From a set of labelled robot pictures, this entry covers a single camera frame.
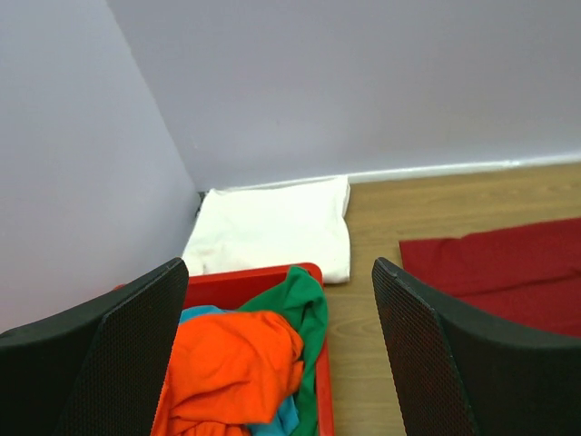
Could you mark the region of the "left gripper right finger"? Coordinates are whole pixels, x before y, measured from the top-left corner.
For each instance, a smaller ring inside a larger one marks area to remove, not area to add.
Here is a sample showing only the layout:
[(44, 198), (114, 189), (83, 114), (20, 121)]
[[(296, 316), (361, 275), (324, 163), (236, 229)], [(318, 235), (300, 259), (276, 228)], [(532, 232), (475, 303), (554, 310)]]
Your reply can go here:
[(408, 435), (579, 434), (579, 339), (483, 312), (382, 257), (371, 277)]

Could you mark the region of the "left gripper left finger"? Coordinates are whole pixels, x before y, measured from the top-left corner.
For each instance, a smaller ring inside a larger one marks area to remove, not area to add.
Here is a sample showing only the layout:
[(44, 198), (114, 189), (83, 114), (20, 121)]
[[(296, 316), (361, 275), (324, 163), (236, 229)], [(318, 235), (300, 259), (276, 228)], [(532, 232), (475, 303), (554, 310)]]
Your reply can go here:
[(1, 335), (4, 435), (148, 435), (188, 285), (180, 258)]

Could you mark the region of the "dark red t shirt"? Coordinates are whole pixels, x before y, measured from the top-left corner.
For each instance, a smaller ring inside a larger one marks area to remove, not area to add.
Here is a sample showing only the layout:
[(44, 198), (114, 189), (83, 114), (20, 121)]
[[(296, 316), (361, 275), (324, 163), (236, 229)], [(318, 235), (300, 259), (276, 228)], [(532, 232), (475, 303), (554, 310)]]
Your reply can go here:
[(402, 241), (405, 271), (500, 318), (580, 334), (580, 221), (577, 218)]

